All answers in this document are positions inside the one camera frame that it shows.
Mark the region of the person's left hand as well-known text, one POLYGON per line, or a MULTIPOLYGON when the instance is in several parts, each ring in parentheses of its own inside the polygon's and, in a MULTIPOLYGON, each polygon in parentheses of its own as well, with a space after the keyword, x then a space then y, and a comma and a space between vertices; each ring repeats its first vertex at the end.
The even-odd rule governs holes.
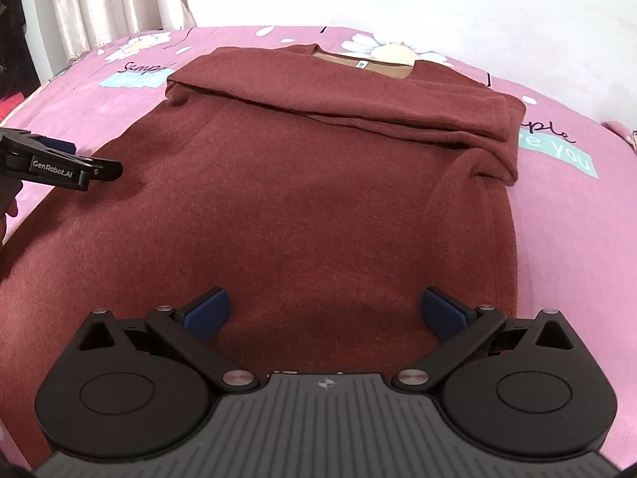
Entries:
POLYGON ((0 242, 3 242, 8 228, 8 218, 16 217, 18 213, 17 194, 23 189, 23 181, 0 177, 0 242))

